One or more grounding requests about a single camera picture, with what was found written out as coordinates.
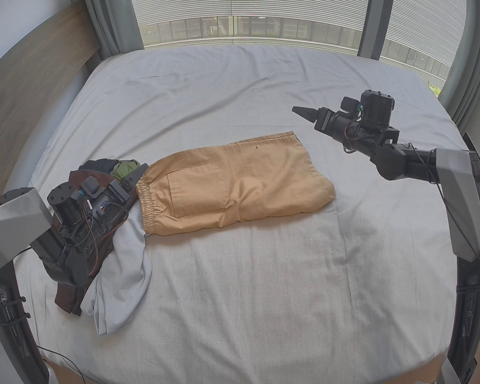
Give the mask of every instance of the brown garment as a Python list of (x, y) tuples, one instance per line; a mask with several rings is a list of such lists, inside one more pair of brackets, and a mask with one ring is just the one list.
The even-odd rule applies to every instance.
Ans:
[(158, 235), (313, 212), (335, 197), (293, 132), (172, 154), (137, 192), (145, 232)]
[[(107, 187), (108, 184), (113, 180), (113, 177), (111, 177), (106, 173), (93, 171), (89, 169), (81, 169), (78, 171), (70, 172), (68, 181), (70, 183), (73, 183), (76, 189), (79, 189), (80, 184), (89, 176), (94, 176), (97, 179), (100, 186), (102, 187)], [(137, 200), (137, 194), (134, 192), (130, 201), (125, 205), (125, 208), (129, 210), (136, 200)], [(53, 225), (55, 226), (55, 228), (60, 227), (60, 222), (55, 215), (53, 216)], [(113, 251), (112, 239), (114, 234), (115, 234), (115, 231), (113, 231), (110, 235), (108, 235), (105, 238), (105, 240), (103, 240), (98, 245), (98, 263), (97, 263), (96, 271), (91, 276), (89, 276), (88, 282), (84, 286), (75, 288), (66, 284), (58, 283), (57, 295), (55, 296), (55, 304), (57, 304), (65, 312), (74, 313), (78, 316), (80, 316), (80, 314), (82, 313), (80, 309), (80, 304), (84, 299), (85, 293), (87, 292), (87, 289), (92, 283), (95, 276), (98, 274), (98, 271), (100, 270), (100, 267), (102, 266), (103, 261), (108, 256), (108, 254)], [(95, 262), (95, 255), (92, 254), (88, 258), (88, 265), (90, 268), (93, 267), (94, 262)]]

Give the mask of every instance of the fitted sheet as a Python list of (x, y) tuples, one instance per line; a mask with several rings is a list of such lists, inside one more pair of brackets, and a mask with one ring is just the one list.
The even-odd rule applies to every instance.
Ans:
[[(335, 186), (318, 212), (146, 238), (150, 286), (133, 320), (98, 336), (54, 304), (33, 252), (15, 260), (39, 345), (101, 383), (374, 383), (446, 351), (456, 260), (434, 185), (386, 181), (291, 112), (381, 90), (417, 148), (465, 145), (414, 72), (280, 46), (162, 48), (100, 63), (38, 163), (45, 198), (89, 159), (174, 152), (293, 130)], [(45, 352), (58, 364), (62, 358)]]

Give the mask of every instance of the gray curtain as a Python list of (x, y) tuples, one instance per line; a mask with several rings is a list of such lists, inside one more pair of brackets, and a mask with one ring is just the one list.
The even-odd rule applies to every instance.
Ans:
[(467, 0), (465, 29), (438, 99), (464, 135), (480, 129), (480, 0)]
[(100, 58), (144, 49), (132, 0), (85, 0), (98, 39)]

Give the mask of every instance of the back pocket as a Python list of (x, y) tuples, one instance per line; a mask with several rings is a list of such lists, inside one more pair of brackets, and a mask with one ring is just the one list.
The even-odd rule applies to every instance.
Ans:
[(224, 208), (230, 193), (215, 164), (185, 168), (167, 175), (175, 217)]

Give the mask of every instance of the bed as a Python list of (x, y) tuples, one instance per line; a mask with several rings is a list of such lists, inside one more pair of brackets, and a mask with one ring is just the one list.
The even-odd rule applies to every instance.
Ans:
[[(42, 197), (88, 159), (152, 163), (184, 149), (293, 130), (337, 197), (312, 214), (146, 239), (153, 272), (131, 323), (98, 336), (54, 304), (32, 252), (15, 263), (35, 340), (100, 383), (376, 383), (448, 348), (456, 259), (435, 186), (386, 181), (291, 112), (391, 94), (418, 148), (465, 148), (413, 72), (305, 48), (202, 46), (100, 63), (33, 174)], [(46, 353), (60, 365), (66, 361)]]

